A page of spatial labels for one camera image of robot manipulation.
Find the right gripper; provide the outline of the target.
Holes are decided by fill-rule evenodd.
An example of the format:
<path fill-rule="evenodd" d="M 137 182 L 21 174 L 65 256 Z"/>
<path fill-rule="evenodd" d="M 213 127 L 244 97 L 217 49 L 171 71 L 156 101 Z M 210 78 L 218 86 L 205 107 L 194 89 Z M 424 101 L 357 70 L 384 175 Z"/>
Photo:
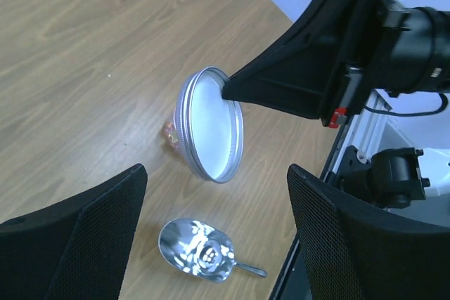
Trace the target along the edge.
<path fill-rule="evenodd" d="M 222 97 L 337 128 L 379 86 L 375 69 L 408 29 L 399 0 L 312 0 L 294 24 L 230 77 Z"/>

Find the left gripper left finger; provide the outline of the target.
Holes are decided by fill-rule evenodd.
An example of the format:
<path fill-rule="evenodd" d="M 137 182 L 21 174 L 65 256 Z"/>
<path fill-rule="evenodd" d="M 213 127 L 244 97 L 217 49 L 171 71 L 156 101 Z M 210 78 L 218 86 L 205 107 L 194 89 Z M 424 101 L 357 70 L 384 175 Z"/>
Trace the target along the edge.
<path fill-rule="evenodd" d="M 148 175 L 135 164 L 1 224 L 2 299 L 118 299 Z"/>

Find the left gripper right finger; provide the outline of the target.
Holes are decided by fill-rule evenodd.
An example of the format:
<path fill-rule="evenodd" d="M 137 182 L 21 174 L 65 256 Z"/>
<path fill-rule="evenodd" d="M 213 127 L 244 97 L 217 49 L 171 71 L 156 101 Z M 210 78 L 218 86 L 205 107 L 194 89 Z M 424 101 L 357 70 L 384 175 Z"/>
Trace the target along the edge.
<path fill-rule="evenodd" d="M 287 172 L 314 299 L 448 299 L 449 228 L 404 218 Z"/>

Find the white round lid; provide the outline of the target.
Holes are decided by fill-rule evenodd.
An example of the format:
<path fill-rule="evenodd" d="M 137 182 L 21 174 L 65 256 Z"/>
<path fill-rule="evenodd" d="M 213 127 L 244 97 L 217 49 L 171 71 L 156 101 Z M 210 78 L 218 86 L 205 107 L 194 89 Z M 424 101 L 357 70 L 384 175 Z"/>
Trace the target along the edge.
<path fill-rule="evenodd" d="M 217 67 L 206 67 L 187 78 L 174 108 L 179 152 L 199 178 L 230 181 L 243 156 L 244 123 L 240 103 L 221 96 L 229 82 Z"/>

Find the metal scoop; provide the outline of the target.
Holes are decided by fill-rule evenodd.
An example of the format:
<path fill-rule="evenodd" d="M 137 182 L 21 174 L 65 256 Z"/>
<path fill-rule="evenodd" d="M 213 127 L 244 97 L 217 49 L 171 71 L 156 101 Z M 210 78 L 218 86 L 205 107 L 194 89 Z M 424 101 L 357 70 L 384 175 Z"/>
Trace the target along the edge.
<path fill-rule="evenodd" d="M 166 223 L 158 236 L 163 259 L 189 275 L 222 283 L 235 267 L 261 278 L 267 272 L 236 261 L 231 238 L 216 228 L 195 219 L 175 219 Z"/>

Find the clear plastic cup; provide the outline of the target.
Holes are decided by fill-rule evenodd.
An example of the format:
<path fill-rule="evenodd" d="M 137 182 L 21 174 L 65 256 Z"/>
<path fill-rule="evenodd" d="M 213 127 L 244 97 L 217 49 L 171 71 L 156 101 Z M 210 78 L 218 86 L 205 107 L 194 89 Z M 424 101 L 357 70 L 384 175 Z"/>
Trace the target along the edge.
<path fill-rule="evenodd" d="M 167 148 L 179 156 L 185 153 L 186 137 L 184 135 L 184 126 L 181 121 L 181 115 L 177 110 L 174 110 L 165 120 L 162 125 L 161 134 Z"/>

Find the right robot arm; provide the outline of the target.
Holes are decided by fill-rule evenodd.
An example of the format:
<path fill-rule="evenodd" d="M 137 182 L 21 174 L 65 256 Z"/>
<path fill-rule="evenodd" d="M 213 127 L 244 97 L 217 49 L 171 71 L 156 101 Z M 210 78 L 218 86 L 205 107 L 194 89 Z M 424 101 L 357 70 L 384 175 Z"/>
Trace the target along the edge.
<path fill-rule="evenodd" d="M 221 94 L 336 128 L 374 89 L 449 92 L 447 12 L 398 0 L 312 0 Z"/>

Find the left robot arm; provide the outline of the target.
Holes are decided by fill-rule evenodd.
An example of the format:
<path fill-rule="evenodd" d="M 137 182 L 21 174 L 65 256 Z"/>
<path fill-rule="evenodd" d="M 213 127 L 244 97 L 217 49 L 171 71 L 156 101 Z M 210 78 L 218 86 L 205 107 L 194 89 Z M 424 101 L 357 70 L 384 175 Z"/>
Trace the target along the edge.
<path fill-rule="evenodd" d="M 448 299 L 449 229 L 397 216 L 425 198 L 424 150 L 343 163 L 335 185 L 287 174 L 314 299 Z M 136 164 L 110 180 L 1 224 L 2 299 L 117 299 L 146 192 Z"/>

